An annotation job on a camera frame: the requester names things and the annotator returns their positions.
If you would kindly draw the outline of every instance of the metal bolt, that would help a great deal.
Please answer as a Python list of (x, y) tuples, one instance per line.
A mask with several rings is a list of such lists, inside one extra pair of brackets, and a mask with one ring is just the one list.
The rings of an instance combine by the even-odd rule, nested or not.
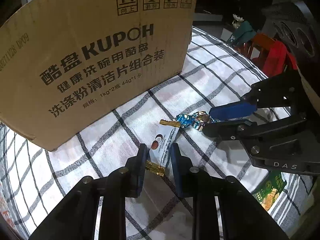
[(238, 131), (243, 131), (245, 128), (245, 125), (244, 124), (241, 124), (238, 126)]
[(253, 147), (251, 148), (251, 153), (252, 153), (252, 154), (258, 154), (259, 151), (260, 151), (260, 147), (257, 146), (257, 145), (255, 145), (255, 146), (253, 146)]
[(300, 113), (300, 117), (301, 117), (302, 119), (305, 119), (305, 118), (307, 117), (307, 115), (306, 115), (306, 113)]
[(91, 181), (93, 181), (93, 177), (91, 177), (91, 176), (85, 176), (85, 177), (82, 178), (82, 182), (83, 182), (84, 184), (88, 184), (88, 183), (90, 183)]
[(234, 176), (227, 176), (227, 181), (230, 183), (235, 183), (237, 179)]
[(198, 173), (198, 172), (199, 172), (199, 168), (193, 166), (193, 167), (191, 167), (191, 168), (189, 169), (189, 171), (192, 172), (192, 173)]
[(126, 173), (126, 172), (128, 172), (129, 171), (129, 169), (127, 168), (127, 167), (121, 167), (121, 168), (119, 168), (119, 172), (120, 173)]

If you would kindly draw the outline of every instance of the checkered tablecloth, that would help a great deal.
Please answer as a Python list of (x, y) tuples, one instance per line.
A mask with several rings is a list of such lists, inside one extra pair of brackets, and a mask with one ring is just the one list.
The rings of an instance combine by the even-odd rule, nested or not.
[[(84, 176), (108, 176), (151, 145), (160, 119), (238, 101), (250, 85), (266, 76), (222, 41), (193, 28), (182, 73), (114, 109), (54, 152), (48, 152), (5, 125), (0, 129), (1, 211), (8, 211), (25, 238)], [(289, 109), (259, 109), (249, 117), (258, 124), (287, 117)], [(238, 141), (220, 142), (192, 127), (180, 129), (176, 142), (194, 166), (210, 175), (233, 175), (253, 191), (267, 174), (255, 168)], [(312, 178), (285, 174), (287, 186), (268, 211), (287, 231), (299, 217)], [(163, 178), (146, 171), (138, 199), (126, 199), (127, 239), (190, 239), (192, 199), (177, 196), (172, 168)], [(97, 219), (96, 239), (99, 230)]]

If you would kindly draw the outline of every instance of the blue foil candy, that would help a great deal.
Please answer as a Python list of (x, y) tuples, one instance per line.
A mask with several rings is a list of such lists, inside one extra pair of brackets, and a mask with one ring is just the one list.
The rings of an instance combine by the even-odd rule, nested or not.
[(218, 120), (212, 119), (212, 117), (205, 111), (199, 111), (192, 115), (179, 114), (176, 120), (181, 123), (181, 128), (192, 125), (193, 128), (201, 131), (206, 123), (218, 122)]

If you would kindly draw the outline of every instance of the cardboard box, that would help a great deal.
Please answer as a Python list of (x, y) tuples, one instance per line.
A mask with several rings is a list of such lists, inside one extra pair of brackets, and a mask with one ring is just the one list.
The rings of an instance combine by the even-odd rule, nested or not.
[(196, 0), (32, 0), (0, 28), (0, 120), (53, 150), (176, 75)]

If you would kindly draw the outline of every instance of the teal cloth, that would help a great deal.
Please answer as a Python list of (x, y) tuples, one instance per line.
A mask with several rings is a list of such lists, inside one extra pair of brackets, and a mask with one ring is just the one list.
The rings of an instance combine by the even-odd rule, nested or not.
[(256, 34), (257, 33), (251, 27), (250, 23), (248, 21), (244, 21), (241, 23), (239, 28), (232, 33), (230, 38), (227, 40), (227, 44), (233, 47), (241, 45), (251, 40)]

